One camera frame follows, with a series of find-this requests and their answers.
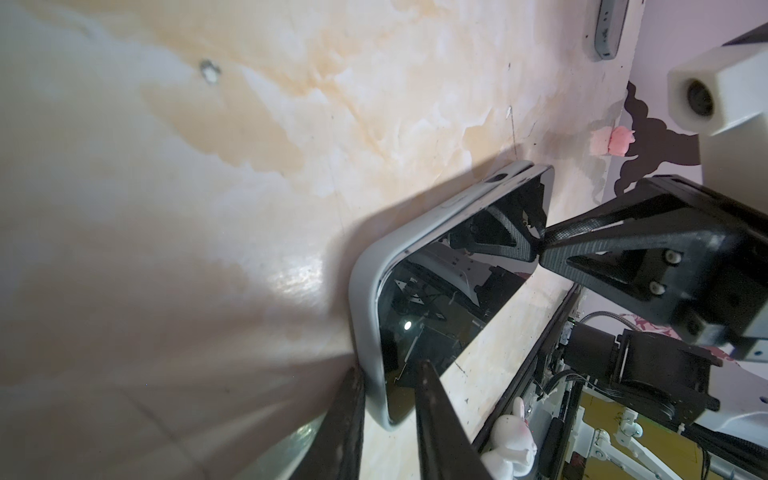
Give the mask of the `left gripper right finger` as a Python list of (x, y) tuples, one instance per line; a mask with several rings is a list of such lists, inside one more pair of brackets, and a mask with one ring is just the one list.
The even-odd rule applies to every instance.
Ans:
[(491, 479), (428, 360), (417, 364), (415, 411), (422, 479)]

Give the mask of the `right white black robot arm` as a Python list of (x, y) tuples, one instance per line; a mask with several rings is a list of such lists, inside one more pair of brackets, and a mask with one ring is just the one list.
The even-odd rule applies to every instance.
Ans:
[(767, 218), (679, 176), (547, 229), (540, 265), (670, 335), (575, 329), (565, 360), (608, 397), (767, 475)]

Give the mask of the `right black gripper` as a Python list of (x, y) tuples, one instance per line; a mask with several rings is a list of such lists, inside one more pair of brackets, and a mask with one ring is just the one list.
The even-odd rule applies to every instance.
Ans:
[[(685, 342), (765, 363), (767, 213), (679, 176), (657, 179), (670, 193), (643, 181), (549, 227), (540, 265), (632, 312), (678, 310), (671, 325)], [(689, 254), (706, 233), (722, 242)]]

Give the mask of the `black phone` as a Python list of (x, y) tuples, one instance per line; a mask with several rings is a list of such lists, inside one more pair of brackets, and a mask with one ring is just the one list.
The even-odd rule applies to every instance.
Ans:
[(628, 0), (600, 1), (594, 49), (601, 60), (611, 60), (617, 56), (628, 7)]
[(489, 192), (404, 248), (377, 298), (383, 417), (398, 427), (413, 411), (417, 365), (444, 373), (538, 265), (554, 170), (499, 172)]

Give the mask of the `light blue phone case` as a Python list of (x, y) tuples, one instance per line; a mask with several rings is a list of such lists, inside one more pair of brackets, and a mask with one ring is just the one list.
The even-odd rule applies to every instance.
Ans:
[(493, 175), (502, 172), (515, 176), (531, 166), (551, 167), (529, 161), (514, 161), (384, 235), (369, 246), (356, 261), (348, 289), (355, 350), (365, 376), (367, 409), (382, 428), (394, 430), (405, 421), (394, 429), (387, 429), (381, 424), (383, 417), (383, 372), (376, 302), (379, 290), (383, 285), (384, 274), (389, 267), (393, 266), (404, 248), (414, 245), (426, 234), (427, 230), (440, 226), (451, 216), (460, 212), (472, 200), (489, 192), (489, 187), (485, 186), (484, 183)]

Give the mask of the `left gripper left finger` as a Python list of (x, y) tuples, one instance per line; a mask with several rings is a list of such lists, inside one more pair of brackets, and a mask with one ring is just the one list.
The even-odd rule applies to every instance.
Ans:
[(355, 365), (347, 371), (312, 444), (291, 479), (359, 478), (365, 403), (364, 375)]

